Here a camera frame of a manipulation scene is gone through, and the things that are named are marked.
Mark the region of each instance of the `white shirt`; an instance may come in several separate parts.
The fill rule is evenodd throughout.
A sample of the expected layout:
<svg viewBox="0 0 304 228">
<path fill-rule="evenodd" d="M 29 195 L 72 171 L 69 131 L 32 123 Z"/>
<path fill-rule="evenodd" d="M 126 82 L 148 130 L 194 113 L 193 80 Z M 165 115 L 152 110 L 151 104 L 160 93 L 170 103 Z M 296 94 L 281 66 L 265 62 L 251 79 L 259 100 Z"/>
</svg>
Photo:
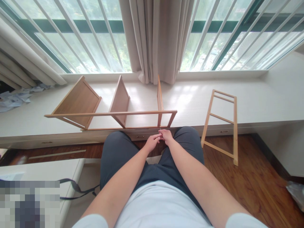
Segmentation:
<svg viewBox="0 0 304 228">
<path fill-rule="evenodd" d="M 108 228 L 106 220 L 98 214 L 80 219 L 73 228 Z M 205 215 L 181 190 L 163 181 L 148 183 L 137 189 L 122 210 L 115 228 L 129 227 L 212 227 Z M 226 228 L 266 228 L 256 218 L 236 213 Z"/>
</svg>

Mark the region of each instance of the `knee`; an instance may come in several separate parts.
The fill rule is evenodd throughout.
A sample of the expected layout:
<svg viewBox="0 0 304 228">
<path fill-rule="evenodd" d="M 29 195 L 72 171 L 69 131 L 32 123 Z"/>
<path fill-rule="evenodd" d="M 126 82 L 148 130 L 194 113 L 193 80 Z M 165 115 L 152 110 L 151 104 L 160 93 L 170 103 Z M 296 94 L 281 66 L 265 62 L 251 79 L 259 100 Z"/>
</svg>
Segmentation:
<svg viewBox="0 0 304 228">
<path fill-rule="evenodd" d="M 197 130 L 195 130 L 193 127 L 189 127 L 189 126 L 184 126 L 180 128 L 181 131 L 188 131 L 188 132 L 196 132 Z"/>
<path fill-rule="evenodd" d="M 125 137 L 125 134 L 122 131 L 115 131 L 107 136 L 105 142 L 117 141 L 123 137 Z"/>
<path fill-rule="evenodd" d="M 188 133 L 188 134 L 192 134 L 192 135 L 193 134 L 195 134 L 195 135 L 199 134 L 196 129 L 194 129 L 193 127 L 189 127 L 189 126 L 180 127 L 176 132 Z"/>
</svg>

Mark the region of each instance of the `gray pants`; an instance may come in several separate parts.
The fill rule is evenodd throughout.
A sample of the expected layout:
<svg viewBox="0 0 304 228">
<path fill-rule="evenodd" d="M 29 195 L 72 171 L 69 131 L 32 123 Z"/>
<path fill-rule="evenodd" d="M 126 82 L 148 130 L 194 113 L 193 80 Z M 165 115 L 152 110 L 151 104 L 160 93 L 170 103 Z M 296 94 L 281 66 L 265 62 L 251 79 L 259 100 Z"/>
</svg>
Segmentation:
<svg viewBox="0 0 304 228">
<path fill-rule="evenodd" d="M 198 132 L 192 127 L 179 128 L 174 137 L 189 154 L 204 164 L 203 149 L 200 143 Z M 125 133 L 116 131 L 111 133 L 103 147 L 100 169 L 100 189 L 102 189 L 111 177 L 140 149 L 134 145 Z M 190 192 L 181 174 L 179 173 L 169 147 L 166 147 L 158 164 L 149 165 L 147 162 L 144 165 L 142 174 L 136 184 L 134 191 L 141 186 L 153 182 L 164 181 L 182 192 L 198 206 L 204 213 L 194 195 Z"/>
</svg>

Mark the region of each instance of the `wooden shelf frame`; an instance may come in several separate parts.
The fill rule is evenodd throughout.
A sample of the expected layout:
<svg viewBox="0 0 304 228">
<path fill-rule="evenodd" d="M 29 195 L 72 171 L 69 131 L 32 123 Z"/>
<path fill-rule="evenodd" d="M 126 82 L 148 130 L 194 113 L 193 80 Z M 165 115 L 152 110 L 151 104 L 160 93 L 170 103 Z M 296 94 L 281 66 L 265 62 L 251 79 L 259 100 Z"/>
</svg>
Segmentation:
<svg viewBox="0 0 304 228">
<path fill-rule="evenodd" d="M 162 89 L 158 75 L 157 85 L 157 103 L 158 111 L 133 111 L 129 112 L 130 96 L 124 85 L 122 76 L 120 75 L 114 97 L 109 109 L 109 112 L 95 113 L 101 101 L 96 92 L 85 81 L 82 76 L 73 88 L 68 92 L 65 98 L 57 106 L 51 115 L 45 115 L 47 118 L 57 118 L 81 128 L 82 131 L 96 131 L 96 130 L 121 130 L 121 129 L 143 129 L 143 128 L 169 128 L 174 120 L 177 110 L 164 110 L 162 102 Z M 147 115 L 158 114 L 157 126 L 147 127 L 126 127 L 127 116 L 129 115 Z M 163 114 L 171 114 L 167 126 L 161 126 Z M 96 116 L 112 116 L 122 128 L 95 128 L 89 129 L 93 117 Z"/>
<path fill-rule="evenodd" d="M 214 93 L 219 93 L 219 94 L 222 94 L 222 95 L 225 95 L 225 96 L 228 96 L 228 97 L 231 97 L 233 98 L 233 100 L 229 100 L 227 98 L 224 98 L 224 97 L 221 97 L 221 96 L 218 96 L 218 95 L 215 95 Z M 213 98 L 214 97 L 217 97 L 217 98 L 220 98 L 222 100 L 225 100 L 225 101 L 229 101 L 231 103 L 233 103 L 233 121 L 230 121 L 228 119 L 225 119 L 223 117 L 220 117 L 218 115 L 215 115 L 213 113 L 211 113 L 211 108 L 212 108 L 212 103 L 213 103 Z M 217 146 L 214 146 L 213 144 L 205 141 L 205 138 L 206 138 L 206 134 L 207 134 L 207 128 L 208 128 L 208 122 L 209 122 L 209 117 L 210 116 L 214 116 L 218 119 L 221 119 L 221 120 L 224 120 L 228 123 L 231 123 L 233 124 L 233 154 L 217 147 Z M 203 135 L 202 135 L 202 139 L 201 139 L 201 144 L 202 144 L 202 148 L 205 145 L 209 146 L 209 147 L 212 147 L 213 149 L 216 149 L 217 151 L 233 158 L 233 164 L 238 166 L 238 121 L 237 121 L 237 97 L 236 96 L 233 96 L 233 95 L 230 95 L 230 94 L 227 94 L 227 93 L 223 93 L 221 91 L 218 91 L 218 90 L 212 90 L 212 95 L 211 95 L 211 98 L 210 98 L 210 103 L 209 103 L 209 108 L 208 108 L 208 112 L 207 112 L 207 116 L 206 116 L 206 121 L 205 121 L 205 125 L 204 125 L 204 130 L 203 130 Z"/>
</svg>

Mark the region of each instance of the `tied curtain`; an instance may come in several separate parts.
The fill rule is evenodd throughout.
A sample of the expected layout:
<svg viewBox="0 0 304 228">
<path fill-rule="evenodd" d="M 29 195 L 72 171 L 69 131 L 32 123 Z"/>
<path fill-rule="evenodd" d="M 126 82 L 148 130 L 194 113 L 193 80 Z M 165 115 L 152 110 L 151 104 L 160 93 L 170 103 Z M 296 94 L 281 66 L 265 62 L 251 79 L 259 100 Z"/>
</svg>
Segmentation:
<svg viewBox="0 0 304 228">
<path fill-rule="evenodd" d="M 142 83 L 174 84 L 194 0 L 119 0 L 132 72 Z"/>
<path fill-rule="evenodd" d="M 0 18 L 0 81 L 14 89 L 29 89 L 36 86 L 30 76 L 48 86 L 66 84 L 66 81 Z"/>
</svg>

